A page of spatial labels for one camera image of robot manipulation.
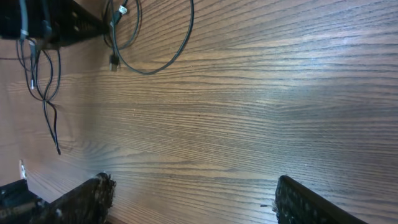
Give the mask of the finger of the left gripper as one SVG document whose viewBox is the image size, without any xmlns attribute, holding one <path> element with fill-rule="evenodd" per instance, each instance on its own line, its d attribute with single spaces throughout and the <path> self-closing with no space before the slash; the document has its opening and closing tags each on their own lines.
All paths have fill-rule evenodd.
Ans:
<svg viewBox="0 0 398 224">
<path fill-rule="evenodd" d="M 1 38 L 59 49 L 107 34 L 109 25 L 74 0 L 2 0 Z"/>
</svg>

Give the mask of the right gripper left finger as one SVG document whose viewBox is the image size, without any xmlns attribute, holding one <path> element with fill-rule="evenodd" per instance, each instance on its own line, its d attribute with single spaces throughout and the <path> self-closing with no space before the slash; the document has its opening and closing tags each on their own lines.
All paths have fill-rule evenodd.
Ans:
<svg viewBox="0 0 398 224">
<path fill-rule="evenodd" d="M 42 212 L 34 215 L 33 224 L 105 224 L 113 205 L 116 182 L 100 172 L 94 178 L 62 195 Z"/>
</svg>

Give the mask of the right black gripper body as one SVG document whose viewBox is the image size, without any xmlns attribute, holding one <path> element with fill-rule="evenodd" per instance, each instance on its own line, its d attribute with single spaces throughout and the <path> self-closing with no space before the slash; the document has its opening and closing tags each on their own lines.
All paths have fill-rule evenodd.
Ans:
<svg viewBox="0 0 398 224">
<path fill-rule="evenodd" d="M 49 203 L 31 192 L 21 179 L 1 186 L 1 224 L 25 224 L 39 215 Z"/>
</svg>

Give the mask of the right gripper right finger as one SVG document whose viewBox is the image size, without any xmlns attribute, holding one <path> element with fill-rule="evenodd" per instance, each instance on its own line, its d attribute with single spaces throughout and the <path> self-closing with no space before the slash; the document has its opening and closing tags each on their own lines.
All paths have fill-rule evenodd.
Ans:
<svg viewBox="0 0 398 224">
<path fill-rule="evenodd" d="M 279 224 L 366 224 L 287 175 L 278 179 L 273 209 Z"/>
</svg>

